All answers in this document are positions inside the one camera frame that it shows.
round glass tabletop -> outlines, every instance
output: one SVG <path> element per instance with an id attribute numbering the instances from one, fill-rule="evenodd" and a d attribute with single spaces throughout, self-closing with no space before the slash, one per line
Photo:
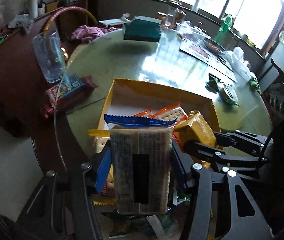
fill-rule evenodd
<path id="1" fill-rule="evenodd" d="M 67 171 L 76 170 L 94 154 L 88 129 L 97 129 L 105 98 L 113 79 L 125 78 L 173 86 L 212 99 L 222 130 L 241 130 L 267 136 L 271 121 L 263 100 L 250 90 L 243 78 L 237 82 L 206 63 L 179 50 L 182 40 L 173 30 L 165 30 L 158 43 L 123 40 L 116 30 L 87 45 L 80 45 L 71 55 L 63 77 L 91 75 L 98 85 L 93 93 L 66 111 L 55 113 L 55 133 L 60 156 Z M 241 106 L 223 103 L 218 93 L 206 88 L 209 73 L 221 82 L 233 85 Z M 230 155 L 246 154 L 226 148 Z"/>

tiled floor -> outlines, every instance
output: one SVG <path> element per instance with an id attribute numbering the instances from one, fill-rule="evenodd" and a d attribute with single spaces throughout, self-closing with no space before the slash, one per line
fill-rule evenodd
<path id="1" fill-rule="evenodd" d="M 16 221 L 42 176 L 31 139 L 0 127 L 0 214 Z"/>

clear plastic cup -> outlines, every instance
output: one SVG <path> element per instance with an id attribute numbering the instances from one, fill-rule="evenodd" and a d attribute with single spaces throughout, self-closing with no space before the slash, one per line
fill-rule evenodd
<path id="1" fill-rule="evenodd" d="M 47 30 L 40 33 L 32 39 L 32 45 L 46 81 L 49 83 L 59 81 L 66 65 L 58 31 Z"/>

window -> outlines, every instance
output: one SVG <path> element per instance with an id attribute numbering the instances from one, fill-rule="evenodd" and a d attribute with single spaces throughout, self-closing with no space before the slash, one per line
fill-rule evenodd
<path id="1" fill-rule="evenodd" d="M 234 29 L 246 34 L 262 49 L 278 18 L 284 0 L 179 0 L 186 8 L 197 8 L 209 13 L 213 20 L 221 21 L 225 14 L 232 14 Z"/>

teal box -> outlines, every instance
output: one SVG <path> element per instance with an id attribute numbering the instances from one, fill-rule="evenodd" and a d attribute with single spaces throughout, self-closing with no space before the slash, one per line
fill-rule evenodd
<path id="1" fill-rule="evenodd" d="M 131 22 L 123 24 L 124 40 L 159 42 L 160 37 L 161 20 L 137 16 Z"/>

